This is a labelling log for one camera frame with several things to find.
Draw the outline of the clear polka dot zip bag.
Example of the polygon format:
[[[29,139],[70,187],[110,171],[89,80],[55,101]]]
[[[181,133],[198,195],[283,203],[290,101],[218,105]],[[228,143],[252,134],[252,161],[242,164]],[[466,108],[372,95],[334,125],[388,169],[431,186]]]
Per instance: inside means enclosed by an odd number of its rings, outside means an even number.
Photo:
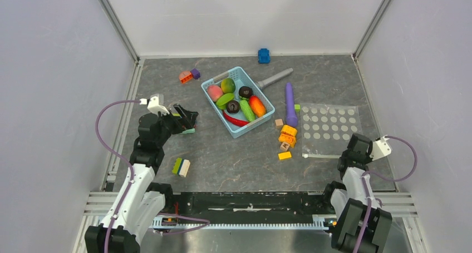
[[[354,133],[362,133],[357,106],[301,103],[301,154],[304,158],[339,158]]]

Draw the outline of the orange red toy fruit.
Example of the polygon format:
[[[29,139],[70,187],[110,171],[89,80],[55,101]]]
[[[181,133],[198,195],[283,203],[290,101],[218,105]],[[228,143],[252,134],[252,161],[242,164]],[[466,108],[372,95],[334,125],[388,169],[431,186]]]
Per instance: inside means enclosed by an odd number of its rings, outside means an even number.
[[[252,95],[248,101],[251,110],[257,117],[263,117],[266,114],[266,108],[263,102],[255,95]]]

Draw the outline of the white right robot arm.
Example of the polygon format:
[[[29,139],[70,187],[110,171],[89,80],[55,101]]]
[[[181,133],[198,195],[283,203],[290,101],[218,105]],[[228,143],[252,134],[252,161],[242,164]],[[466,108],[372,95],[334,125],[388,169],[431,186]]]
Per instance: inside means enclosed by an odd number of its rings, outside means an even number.
[[[340,252],[383,252],[392,216],[375,199],[367,165],[386,157],[391,147],[385,138],[375,141],[353,134],[338,159],[341,181],[332,181],[323,192],[325,211],[336,213],[336,221],[326,223],[331,246]]]

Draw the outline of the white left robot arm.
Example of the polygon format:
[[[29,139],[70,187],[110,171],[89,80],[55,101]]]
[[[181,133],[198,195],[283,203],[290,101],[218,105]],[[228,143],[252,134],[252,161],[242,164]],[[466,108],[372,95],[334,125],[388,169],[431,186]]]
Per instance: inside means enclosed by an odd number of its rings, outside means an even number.
[[[194,128],[199,114],[180,105],[173,108],[176,114],[149,112],[139,118],[126,179],[99,225],[86,230],[87,252],[140,252],[157,214],[174,208],[171,186],[153,180],[164,158],[164,144],[172,135]]]

